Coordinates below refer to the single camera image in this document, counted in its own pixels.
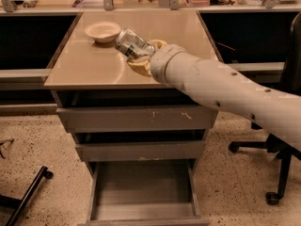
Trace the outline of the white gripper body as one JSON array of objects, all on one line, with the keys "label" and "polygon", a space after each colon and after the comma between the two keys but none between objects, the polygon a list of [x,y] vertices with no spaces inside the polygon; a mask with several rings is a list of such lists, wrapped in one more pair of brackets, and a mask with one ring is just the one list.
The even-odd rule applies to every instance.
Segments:
[{"label": "white gripper body", "polygon": [[180,85],[182,83],[180,73],[171,62],[176,59],[180,64],[178,55],[185,55],[186,51],[176,44],[169,44],[154,53],[150,59],[150,71],[152,77],[159,83],[166,85]]}]

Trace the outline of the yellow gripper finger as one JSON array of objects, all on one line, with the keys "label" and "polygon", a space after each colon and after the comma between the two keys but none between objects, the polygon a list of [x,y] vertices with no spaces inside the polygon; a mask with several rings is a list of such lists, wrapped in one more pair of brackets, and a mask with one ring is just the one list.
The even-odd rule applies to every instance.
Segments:
[{"label": "yellow gripper finger", "polygon": [[164,40],[149,40],[148,45],[152,51],[157,51],[166,46],[166,42]]},{"label": "yellow gripper finger", "polygon": [[138,59],[128,58],[127,64],[135,73],[151,77],[151,58],[149,56],[143,56]]}]

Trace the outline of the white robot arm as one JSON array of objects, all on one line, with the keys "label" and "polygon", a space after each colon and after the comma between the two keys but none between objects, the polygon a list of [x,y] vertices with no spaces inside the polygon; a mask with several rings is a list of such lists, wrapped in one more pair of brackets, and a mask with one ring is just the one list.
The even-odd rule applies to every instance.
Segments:
[{"label": "white robot arm", "polygon": [[159,83],[178,89],[200,105],[254,121],[301,150],[301,97],[261,86],[232,67],[187,53],[175,44],[150,54],[131,46],[126,56],[150,60]]}]

